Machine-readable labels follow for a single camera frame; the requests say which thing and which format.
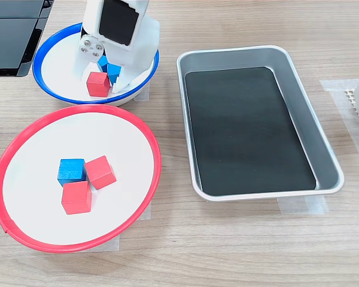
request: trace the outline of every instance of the blue cube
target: blue cube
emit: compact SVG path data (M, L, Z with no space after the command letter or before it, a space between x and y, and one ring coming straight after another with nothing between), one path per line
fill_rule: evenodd
M120 75L121 67L108 64L108 77L110 80L110 83L114 85L114 83L117 81L117 77Z
M107 59L106 56L102 56L102 57L98 60L98 65L99 65L99 67L100 67L100 70L101 70L103 73L108 72L108 69L107 69L108 64L109 64L109 62L108 62L108 59Z
M86 181L85 161L82 158L62 159L57 180L62 187L71 182Z

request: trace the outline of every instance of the metal tray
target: metal tray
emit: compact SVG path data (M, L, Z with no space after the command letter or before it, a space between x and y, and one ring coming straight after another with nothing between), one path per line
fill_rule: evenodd
M263 199L332 194L342 188L344 184L342 169L312 109L291 58L285 50L276 46L259 46L225 50L192 51L184 53L178 58L177 68L191 180L195 191L201 197L209 201ZM291 125L297 135L298 145L301 147L300 150L303 149L302 153L305 154L306 162L308 162L307 165L309 165L315 178L314 186L311 189L255 191L250 190L250 178L242 178L242 192L235 190L233 193L229 193L229 177L224 178L222 176L218 180L221 183L221 187L225 186L225 193L215 195L208 190L203 190L197 162L196 147L194 145L186 76L192 72L232 71L236 69L246 70L247 74L249 71L248 68L267 68L272 72L271 77L275 79L274 82L276 82L276 86L278 86L279 98L284 100L282 104L285 104L286 113L288 111L289 119L291 119L290 122L292 122ZM237 96L244 97L245 93L238 93ZM269 178L268 174L264 175L263 178L263 182L266 182L266 179Z

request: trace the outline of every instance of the wooden block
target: wooden block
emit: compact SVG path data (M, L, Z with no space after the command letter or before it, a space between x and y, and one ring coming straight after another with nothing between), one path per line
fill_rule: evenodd
M82 158L62 159L57 180L61 186L71 182L86 181L85 161Z
M112 167L104 155L86 163L85 168L90 182L97 190L116 181Z
M92 192L87 181L64 184L61 204L66 214L90 212Z
M91 97L107 97L110 89L108 74L91 72L86 86Z
M108 77L110 80L110 83L114 85L114 83L117 81L117 77L120 75L121 67L108 64Z
M106 56L102 56L99 60L98 60L98 65L100 66L100 70L102 70L102 72L106 73L108 72L108 59Z

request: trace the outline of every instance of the clear tape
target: clear tape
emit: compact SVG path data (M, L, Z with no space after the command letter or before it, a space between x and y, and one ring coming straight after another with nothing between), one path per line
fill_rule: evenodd
M330 92L359 153L359 118L346 95L347 89L353 89L359 85L359 79L320 82L324 90Z
M138 94L134 101L136 102L147 102L149 100L150 94L150 82L148 82L141 90L140 94Z
M137 220L149 220L151 219L151 203L148 205L146 210ZM89 253L89 252L111 252L111 251L118 251L120 249L120 236L117 236L99 246L86 249L80 251L82 253Z
M328 206L324 196L278 197L278 206L282 214L325 214Z

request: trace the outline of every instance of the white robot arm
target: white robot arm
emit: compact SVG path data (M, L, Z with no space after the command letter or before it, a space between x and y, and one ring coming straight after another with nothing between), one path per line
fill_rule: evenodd
M116 93L146 71L159 46L160 24L145 14L149 0L88 0L74 74L81 78L90 62L106 53L121 66Z

